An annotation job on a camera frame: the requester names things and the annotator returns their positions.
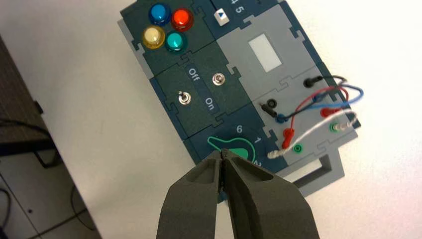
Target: cable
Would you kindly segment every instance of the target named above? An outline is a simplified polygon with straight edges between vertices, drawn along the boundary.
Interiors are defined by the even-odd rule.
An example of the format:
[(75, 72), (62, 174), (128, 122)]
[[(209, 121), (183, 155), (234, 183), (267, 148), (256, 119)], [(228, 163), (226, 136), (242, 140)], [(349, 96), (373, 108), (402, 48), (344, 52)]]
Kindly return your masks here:
[[(337, 87), (334, 86), (330, 86), (330, 87), (326, 87), (326, 88), (322, 88), (319, 89), (317, 91), (315, 91), (312, 95), (308, 96), (304, 101), (302, 101), (298, 107), (296, 108), (295, 111), (298, 111), (300, 109), (300, 107), (302, 107), (308, 100), (312, 99), (313, 97), (317, 96), (318, 94), (320, 94), (321, 92), (324, 91), (328, 91), (328, 90), (332, 90), (332, 89), (336, 89)], [(343, 87), (339, 87), (345, 94), (346, 94), (346, 100), (349, 99), (349, 93), (347, 92), (347, 90)], [(325, 96), (328, 95), (328, 93), (326, 92), (324, 94), (324, 96), (319, 97), (320, 100), (322, 100), (323, 98), (325, 98)], [(295, 124), (295, 116), (292, 116), (292, 121), (290, 122), (290, 128), (293, 129), (293, 125)]]
[(62, 222), (60, 222), (60, 223), (58, 223), (58, 224), (56, 224), (56, 225), (54, 225), (54, 226), (50, 227), (49, 229), (46, 229), (46, 230), (44, 230), (44, 231), (42, 231), (42, 232), (40, 232), (40, 233), (37, 233), (37, 235), (35, 235), (35, 236), (33, 236), (33, 237), (30, 237), (29, 239), (39, 238), (40, 236), (42, 236), (42, 235), (44, 235), (44, 234), (46, 234), (46, 233), (49, 233), (49, 232), (51, 232), (52, 230), (54, 230), (54, 229), (56, 229), (56, 228), (58, 228), (58, 227), (61, 227), (62, 225), (64, 225), (64, 224), (66, 224), (66, 223), (70, 222), (71, 220), (73, 220), (73, 219), (75, 219), (77, 216), (79, 216), (80, 214), (85, 213), (85, 212), (87, 212), (87, 211), (88, 211), (88, 209), (86, 209), (86, 208), (85, 208), (85, 209), (81, 210), (80, 212), (76, 213), (75, 215), (73, 215), (73, 216), (69, 217), (68, 219), (66, 219), (66, 220), (64, 220), (64, 221), (62, 221)]
[(354, 119), (351, 120), (350, 122), (346, 123), (346, 124), (340, 124), (340, 126), (337, 128), (337, 130), (341, 130), (341, 131), (345, 131), (347, 128), (352, 127), (353, 124), (357, 121), (357, 117), (356, 117), (356, 113), (353, 112), (351, 109), (345, 109), (339, 112), (336, 112), (330, 116), (328, 116), (327, 118), (325, 118), (324, 120), (320, 121), (319, 123), (315, 124), (313, 127), (311, 127), (310, 129), (308, 129), (305, 133), (303, 133), (301, 136), (299, 136), (294, 143), (290, 144), (289, 147), (287, 147), (286, 149), (282, 149), (282, 150), (275, 150), (272, 152), (269, 152), (267, 154), (267, 157), (269, 159), (274, 159), (277, 157), (280, 157), (282, 155), (284, 155), (287, 151), (289, 151), (290, 149), (293, 148), (294, 145), (296, 145), (298, 142), (300, 142), (303, 138), (305, 138), (306, 136), (308, 136), (309, 134), (311, 134), (313, 131), (315, 131), (316, 129), (318, 129), (319, 127), (321, 127), (322, 125), (326, 124), (327, 122), (331, 121), (333, 118), (338, 117), (342, 114), (346, 114), (346, 113), (353, 113), (354, 114)]
[(300, 114), (300, 113), (302, 113), (303, 111), (306, 111), (306, 110), (309, 110), (310, 108), (311, 108), (311, 106), (313, 106), (314, 104), (316, 104), (316, 103), (319, 103), (320, 101), (322, 101), (327, 95), (329, 95), (329, 94), (331, 94), (331, 93), (333, 93), (333, 92), (335, 92), (335, 91), (337, 91), (343, 84), (344, 84), (344, 82), (347, 82), (347, 79), (345, 78), (345, 77), (342, 77), (342, 76), (338, 76), (338, 75), (333, 75), (333, 76), (320, 76), (320, 78), (321, 79), (327, 79), (327, 78), (333, 78), (333, 79), (339, 79), (340, 80), (340, 83), (337, 85), (337, 86), (332, 86), (332, 87), (327, 87), (327, 88), (331, 88), (330, 90), (327, 90), (327, 92), (325, 92), (324, 94), (322, 94), (322, 95), (320, 95), (319, 97), (318, 97), (318, 100), (317, 101), (313, 101), (312, 103), (310, 103), (310, 104), (308, 104), (308, 105), (306, 105), (305, 107), (303, 107), (302, 109), (300, 109), (300, 110), (296, 110), (296, 111), (294, 111), (293, 113), (291, 113), (290, 115), (288, 115), (288, 116), (285, 116), (285, 117), (279, 117), (279, 118), (277, 118), (278, 120), (277, 120), (277, 122), (279, 122), (279, 123), (284, 123), (284, 122), (286, 122), (286, 121), (288, 121), (289, 120), (289, 118), (292, 118), (293, 116), (295, 116), (295, 115), (297, 115), (297, 114)]
[(333, 89), (331, 89), (331, 90), (329, 90), (329, 91), (327, 91), (327, 92), (325, 92), (325, 93), (321, 94), (320, 96), (318, 96), (316, 100), (312, 101), (312, 103), (309, 103), (309, 104), (308, 104), (308, 105), (306, 105), (305, 107), (301, 108), (301, 109), (300, 109), (300, 110), (298, 110), (298, 111), (295, 111), (295, 112), (291, 113), (291, 114), (290, 114), (290, 115), (288, 115), (288, 116), (285, 116), (285, 117), (280, 117), (280, 118), (279, 118), (279, 120), (281, 120), (281, 122), (286, 122), (286, 121), (288, 121), (291, 117), (293, 117), (293, 116), (295, 116), (295, 115), (297, 115), (297, 114), (300, 114), (300, 113), (302, 113), (303, 111), (308, 110), (308, 109), (310, 108), (310, 106), (313, 106), (314, 104), (321, 102), (321, 101), (322, 101), (322, 100), (323, 100), (323, 99), (324, 99), (327, 95), (329, 95), (329, 94), (331, 94), (331, 93), (333, 93), (333, 92), (337, 91), (338, 89), (339, 89), (339, 87), (338, 87), (338, 86), (337, 86), (337, 87), (334, 87)]
[(5, 189), (0, 188), (0, 192), (4, 193), (6, 195), (6, 198), (7, 198), (6, 216), (4, 217), (4, 221), (1, 224), (1, 227), (4, 229), (7, 226), (7, 223), (9, 222), (10, 210), (11, 210), (11, 198), (10, 198), (10, 193), (8, 191), (6, 191)]
[(43, 133), (44, 135), (46, 135), (47, 137), (51, 138), (50, 133), (48, 132), (48, 130), (41, 128), (37, 125), (33, 125), (33, 124), (29, 124), (26, 123), (24, 121), (20, 121), (20, 120), (13, 120), (13, 119), (4, 119), (4, 118), (0, 118), (0, 122), (4, 122), (2, 124), (0, 124), (1, 127), (5, 127), (5, 126), (23, 126), (23, 127), (27, 127), (30, 128), (32, 130), (38, 131)]
[(75, 210), (75, 205), (73, 204), (73, 194), (75, 193), (75, 191), (76, 191), (76, 186), (75, 186), (75, 185), (73, 185), (72, 190), (71, 190), (71, 192), (70, 192), (70, 205), (72, 206), (72, 211), (73, 211), (73, 213), (75, 214), (76, 219), (78, 219), (78, 221), (79, 221), (82, 225), (84, 225), (87, 229), (89, 229), (89, 230), (91, 230), (91, 231), (95, 231), (95, 230), (96, 230), (95, 228), (88, 227), (88, 226), (87, 226), (84, 222), (82, 222), (82, 220), (81, 220), (81, 218), (79, 217), (79, 215), (77, 215), (76, 210)]
[(354, 99), (351, 99), (350, 101), (345, 101), (345, 102), (342, 102), (342, 103), (333, 103), (333, 104), (313, 105), (313, 106), (309, 107), (309, 109), (318, 109), (318, 108), (325, 108), (325, 107), (330, 107), (330, 108), (345, 107), (345, 106), (351, 105), (351, 104), (359, 101), (364, 95), (363, 89), (361, 89), (359, 87), (351, 86), (351, 85), (341, 85), (341, 86), (357, 90), (357, 91), (359, 91), (359, 95), (357, 97), (355, 97)]

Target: electronics kit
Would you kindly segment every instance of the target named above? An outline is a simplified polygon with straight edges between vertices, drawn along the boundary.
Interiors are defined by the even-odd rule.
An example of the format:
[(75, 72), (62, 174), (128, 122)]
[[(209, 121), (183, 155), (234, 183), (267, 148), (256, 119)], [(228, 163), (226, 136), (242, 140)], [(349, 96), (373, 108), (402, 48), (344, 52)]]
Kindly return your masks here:
[(294, 182), (304, 196), (344, 176), (363, 91), (331, 75), (286, 1), (138, 0), (121, 15), (195, 164), (227, 148), (285, 177), (318, 160)]

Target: red plug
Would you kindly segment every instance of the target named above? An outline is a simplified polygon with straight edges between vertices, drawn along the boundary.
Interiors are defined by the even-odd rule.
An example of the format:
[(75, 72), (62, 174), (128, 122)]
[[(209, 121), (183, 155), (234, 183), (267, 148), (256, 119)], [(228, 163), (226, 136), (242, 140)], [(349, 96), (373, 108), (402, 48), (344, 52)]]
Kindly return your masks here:
[(295, 136), (295, 130), (292, 128), (287, 128), (283, 131), (284, 141), (281, 147), (286, 149), (290, 145), (290, 141), (292, 141), (293, 136)]
[(323, 108), (321, 110), (321, 116), (327, 118), (328, 116), (339, 112), (341, 109)]

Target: white desk surface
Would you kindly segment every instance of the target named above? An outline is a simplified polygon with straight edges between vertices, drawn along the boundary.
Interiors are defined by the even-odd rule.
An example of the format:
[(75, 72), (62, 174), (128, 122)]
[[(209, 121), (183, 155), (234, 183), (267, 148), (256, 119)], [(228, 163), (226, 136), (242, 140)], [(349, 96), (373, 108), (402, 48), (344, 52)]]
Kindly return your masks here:
[[(0, 0), (0, 34), (105, 239), (155, 238), (194, 165), (117, 25), (133, 1)], [(289, 3), (331, 72), (366, 93), (346, 176), (307, 197), (321, 238), (422, 238), (421, 4)], [(215, 238), (231, 238), (225, 204), (217, 217)]]

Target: black socket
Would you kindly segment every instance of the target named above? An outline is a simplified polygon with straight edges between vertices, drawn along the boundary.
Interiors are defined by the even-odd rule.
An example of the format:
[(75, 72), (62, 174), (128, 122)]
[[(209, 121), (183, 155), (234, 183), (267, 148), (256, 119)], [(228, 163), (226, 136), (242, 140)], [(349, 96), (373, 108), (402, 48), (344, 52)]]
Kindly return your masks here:
[(267, 101), (267, 105), (270, 107), (270, 108), (275, 108), (275, 107), (277, 107), (277, 101), (275, 100), (275, 99), (269, 99), (268, 101)]

